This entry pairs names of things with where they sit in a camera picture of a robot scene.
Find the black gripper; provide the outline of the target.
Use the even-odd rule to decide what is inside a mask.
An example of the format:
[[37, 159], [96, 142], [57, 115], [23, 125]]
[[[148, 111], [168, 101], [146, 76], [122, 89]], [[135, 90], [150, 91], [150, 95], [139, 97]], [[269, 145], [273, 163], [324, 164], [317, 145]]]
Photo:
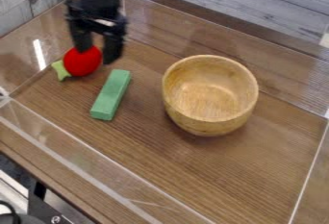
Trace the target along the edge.
[[90, 32], [104, 35], [103, 64], [111, 64], [122, 55], [127, 25], [120, 0], [68, 0], [65, 6], [75, 48], [80, 53], [91, 48]]

